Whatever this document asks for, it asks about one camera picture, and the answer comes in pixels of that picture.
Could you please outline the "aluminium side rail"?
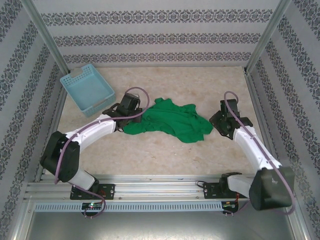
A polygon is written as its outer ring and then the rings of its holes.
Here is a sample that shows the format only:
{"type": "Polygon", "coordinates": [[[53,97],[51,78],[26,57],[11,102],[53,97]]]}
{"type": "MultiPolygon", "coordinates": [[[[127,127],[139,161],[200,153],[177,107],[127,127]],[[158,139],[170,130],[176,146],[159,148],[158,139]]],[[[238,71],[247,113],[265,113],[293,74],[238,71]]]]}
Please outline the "aluminium side rail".
{"type": "Polygon", "coordinates": [[[255,111],[255,115],[257,118],[257,122],[259,125],[259,130],[260,130],[260,134],[261,134],[261,139],[262,142],[264,143],[266,149],[272,154],[272,156],[278,160],[278,156],[277,156],[277,152],[274,148],[272,139],[271,139],[271,135],[269,133],[269,129],[268,129],[268,125],[264,116],[264,112],[263,109],[261,107],[260,101],[259,101],[259,97],[256,91],[256,88],[254,86],[253,80],[251,78],[251,76],[244,72],[244,77],[245,77],[245,81],[248,87],[248,91],[251,97],[251,101],[252,101],[252,105],[255,111]]]}
{"type": "MultiPolygon", "coordinates": [[[[58,83],[60,84],[60,92],[59,92],[59,98],[57,99],[57,102],[56,102],[56,105],[55,105],[55,109],[54,109],[54,112],[53,112],[53,117],[50,121],[50,128],[47,132],[47,137],[45,139],[45,143],[44,143],[44,146],[41,150],[41,154],[40,154],[40,160],[42,159],[42,156],[45,152],[45,149],[47,147],[47,144],[50,140],[50,137],[52,135],[52,133],[54,133],[55,131],[58,130],[58,126],[59,126],[59,123],[60,123],[60,120],[61,120],[61,116],[62,116],[62,112],[63,112],[63,108],[64,108],[64,105],[65,105],[65,101],[66,101],[66,98],[67,98],[67,91],[65,90],[65,88],[62,86],[61,82],[58,81],[58,83]]],[[[37,165],[37,168],[36,168],[36,173],[34,175],[34,182],[35,183],[38,183],[41,181],[42,179],[42,175],[43,175],[43,167],[41,166],[41,164],[39,163],[37,165]]]]}

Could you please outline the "aluminium mounting rail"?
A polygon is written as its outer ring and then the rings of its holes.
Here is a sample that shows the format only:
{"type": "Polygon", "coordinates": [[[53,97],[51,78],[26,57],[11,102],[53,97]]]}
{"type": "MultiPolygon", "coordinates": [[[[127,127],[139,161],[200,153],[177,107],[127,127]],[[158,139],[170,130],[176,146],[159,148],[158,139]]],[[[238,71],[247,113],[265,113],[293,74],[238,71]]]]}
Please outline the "aluminium mounting rail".
{"type": "MultiPolygon", "coordinates": [[[[112,175],[96,174],[102,184],[114,184],[114,201],[119,202],[173,202],[203,200],[200,181],[217,183],[220,174],[205,175],[112,175]]],[[[39,182],[27,184],[23,200],[42,202],[69,202],[72,186],[54,184],[52,174],[44,174],[39,182]]]]}

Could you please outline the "grey metal base panel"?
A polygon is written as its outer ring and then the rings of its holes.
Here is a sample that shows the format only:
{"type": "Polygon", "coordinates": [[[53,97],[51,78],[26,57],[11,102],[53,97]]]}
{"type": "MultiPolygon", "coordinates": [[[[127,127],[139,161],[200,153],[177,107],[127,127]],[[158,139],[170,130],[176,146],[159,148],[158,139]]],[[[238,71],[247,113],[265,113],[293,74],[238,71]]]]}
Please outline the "grey metal base panel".
{"type": "Polygon", "coordinates": [[[297,240],[288,219],[248,208],[220,212],[111,212],[34,214],[27,240],[297,240]]]}

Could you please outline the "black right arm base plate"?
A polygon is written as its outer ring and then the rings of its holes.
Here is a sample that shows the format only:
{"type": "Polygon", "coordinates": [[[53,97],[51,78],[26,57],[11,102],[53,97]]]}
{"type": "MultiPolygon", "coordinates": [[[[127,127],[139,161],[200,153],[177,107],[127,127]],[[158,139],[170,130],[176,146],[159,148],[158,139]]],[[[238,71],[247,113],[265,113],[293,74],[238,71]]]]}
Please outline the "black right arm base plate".
{"type": "Polygon", "coordinates": [[[218,182],[204,182],[202,184],[205,199],[236,199],[237,193],[223,189],[218,182]]]}

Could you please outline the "green t-shirt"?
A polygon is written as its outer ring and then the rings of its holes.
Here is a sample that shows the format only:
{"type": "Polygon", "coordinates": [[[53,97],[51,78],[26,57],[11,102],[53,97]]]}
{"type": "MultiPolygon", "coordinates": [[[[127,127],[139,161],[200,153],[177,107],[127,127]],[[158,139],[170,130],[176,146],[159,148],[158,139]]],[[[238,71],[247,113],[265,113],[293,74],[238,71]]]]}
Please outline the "green t-shirt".
{"type": "Polygon", "coordinates": [[[142,115],[141,122],[131,122],[124,133],[138,135],[163,132],[190,144],[203,141],[213,130],[213,125],[196,111],[195,104],[178,106],[170,98],[157,98],[155,104],[142,115]]]}

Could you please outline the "aluminium frame post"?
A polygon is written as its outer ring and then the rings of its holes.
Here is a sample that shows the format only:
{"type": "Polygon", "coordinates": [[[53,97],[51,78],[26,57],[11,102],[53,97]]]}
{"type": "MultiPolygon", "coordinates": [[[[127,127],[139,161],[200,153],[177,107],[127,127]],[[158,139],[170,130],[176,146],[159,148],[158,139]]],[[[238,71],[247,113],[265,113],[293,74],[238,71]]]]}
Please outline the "aluminium frame post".
{"type": "Polygon", "coordinates": [[[50,53],[52,54],[55,62],[59,66],[61,72],[64,75],[67,75],[70,72],[70,69],[68,68],[68,65],[59,51],[59,48],[52,37],[50,31],[48,30],[41,14],[36,8],[36,5],[34,4],[33,0],[20,0],[22,6],[26,10],[27,14],[29,15],[30,19],[32,20],[33,24],[37,28],[42,40],[47,45],[50,53]]]}
{"type": "Polygon", "coordinates": [[[269,42],[272,34],[274,33],[277,25],[279,24],[281,18],[285,14],[289,4],[292,0],[280,0],[277,7],[275,8],[266,28],[264,29],[255,49],[253,50],[248,63],[246,64],[244,71],[248,75],[254,66],[256,65],[259,57],[261,56],[263,50],[265,49],[267,43],[269,42]]]}

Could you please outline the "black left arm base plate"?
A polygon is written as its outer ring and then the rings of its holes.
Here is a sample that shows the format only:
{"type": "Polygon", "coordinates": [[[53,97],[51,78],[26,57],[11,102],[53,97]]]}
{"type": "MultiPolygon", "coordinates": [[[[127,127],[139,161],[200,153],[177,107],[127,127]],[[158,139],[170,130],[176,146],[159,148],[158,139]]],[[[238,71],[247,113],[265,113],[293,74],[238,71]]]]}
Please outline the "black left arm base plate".
{"type": "MultiPolygon", "coordinates": [[[[90,191],[96,190],[96,194],[102,196],[105,200],[113,200],[115,195],[115,185],[114,184],[103,184],[100,183],[98,186],[93,186],[90,191]]],[[[100,198],[82,191],[76,187],[71,188],[70,192],[71,200],[99,200],[100,198]]]]}

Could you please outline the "light blue plastic basket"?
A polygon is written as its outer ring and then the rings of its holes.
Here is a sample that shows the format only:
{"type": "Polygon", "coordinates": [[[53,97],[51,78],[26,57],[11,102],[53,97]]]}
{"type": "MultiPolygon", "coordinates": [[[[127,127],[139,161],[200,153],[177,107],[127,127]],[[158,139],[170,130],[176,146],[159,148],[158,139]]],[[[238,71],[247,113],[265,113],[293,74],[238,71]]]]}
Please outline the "light blue plastic basket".
{"type": "Polygon", "coordinates": [[[75,68],[63,76],[60,83],[86,117],[112,105],[116,100],[114,89],[92,64],[75,68]]]}

